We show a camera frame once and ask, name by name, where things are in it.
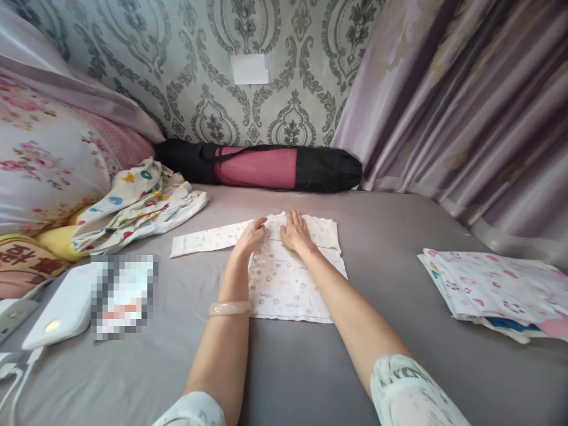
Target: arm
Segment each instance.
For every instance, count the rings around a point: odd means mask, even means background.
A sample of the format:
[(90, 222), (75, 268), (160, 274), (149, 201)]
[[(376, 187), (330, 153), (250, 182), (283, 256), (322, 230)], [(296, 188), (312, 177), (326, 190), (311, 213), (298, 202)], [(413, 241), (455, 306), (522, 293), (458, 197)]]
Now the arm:
[(320, 253), (311, 241), (305, 220), (296, 210), (286, 215), (280, 230), (285, 247), (306, 264), (347, 347), (367, 394), (375, 362), (385, 355), (412, 354), (392, 327), (359, 291)]
[[(251, 222), (237, 242), (223, 278), (218, 302), (248, 301), (249, 257), (264, 239), (266, 218)], [(249, 349), (249, 313), (209, 318), (183, 394), (209, 394), (223, 409), (228, 426), (236, 425), (243, 401)]]

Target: forearm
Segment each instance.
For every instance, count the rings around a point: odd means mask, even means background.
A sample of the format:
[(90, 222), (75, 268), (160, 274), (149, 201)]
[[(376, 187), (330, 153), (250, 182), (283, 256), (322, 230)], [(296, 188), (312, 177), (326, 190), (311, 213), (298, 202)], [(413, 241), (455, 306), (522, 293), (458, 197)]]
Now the forearm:
[(314, 280), (343, 339), (359, 379), (370, 393), (376, 360), (390, 354), (412, 354), (365, 297), (315, 247), (298, 252)]
[[(231, 253), (218, 302), (248, 301), (247, 253)], [(243, 400), (249, 349), (248, 312), (211, 317), (199, 343), (184, 394), (206, 392), (221, 406), (228, 426), (236, 425)]]

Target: hand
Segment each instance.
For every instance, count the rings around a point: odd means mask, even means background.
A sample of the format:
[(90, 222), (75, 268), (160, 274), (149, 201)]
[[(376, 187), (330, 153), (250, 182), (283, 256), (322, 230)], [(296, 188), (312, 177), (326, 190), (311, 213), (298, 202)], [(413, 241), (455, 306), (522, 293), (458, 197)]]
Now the hand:
[(262, 240), (264, 240), (263, 223), (266, 220), (266, 218), (258, 218), (249, 223), (244, 229), (243, 235), (238, 239), (234, 251), (250, 256), (253, 251), (259, 248)]
[(286, 213), (286, 226), (280, 227), (280, 239), (287, 249), (300, 254), (303, 249), (317, 250), (309, 236), (306, 221), (298, 210)]

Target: purple curtain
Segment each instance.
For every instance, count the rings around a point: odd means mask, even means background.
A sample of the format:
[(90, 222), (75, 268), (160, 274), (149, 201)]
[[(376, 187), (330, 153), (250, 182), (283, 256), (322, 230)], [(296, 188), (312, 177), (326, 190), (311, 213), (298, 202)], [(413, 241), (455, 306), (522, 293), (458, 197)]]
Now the purple curtain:
[(360, 189), (440, 203), (497, 253), (568, 268), (568, 4), (388, 0), (332, 146)]

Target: bag strap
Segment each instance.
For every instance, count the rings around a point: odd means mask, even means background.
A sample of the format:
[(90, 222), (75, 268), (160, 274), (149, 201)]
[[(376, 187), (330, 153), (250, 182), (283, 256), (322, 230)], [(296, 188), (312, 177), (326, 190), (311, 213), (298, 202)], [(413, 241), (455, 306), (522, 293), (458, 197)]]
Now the bag strap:
[(247, 147), (245, 149), (242, 149), (238, 152), (235, 153), (231, 153), (231, 154), (225, 154), (222, 155), (223, 152), (223, 146), (219, 146), (219, 156), (217, 157), (213, 157), (213, 158), (203, 158), (203, 154), (202, 154), (202, 149), (203, 147), (201, 147), (201, 149), (199, 150), (199, 158), (202, 159), (205, 162), (208, 163), (221, 163), (223, 161), (226, 161), (228, 159), (231, 159), (241, 153), (244, 153), (246, 151), (272, 151), (275, 149), (291, 149), (291, 148), (296, 148), (295, 146), (287, 146), (287, 145), (255, 145), (255, 146), (251, 146), (251, 147)]

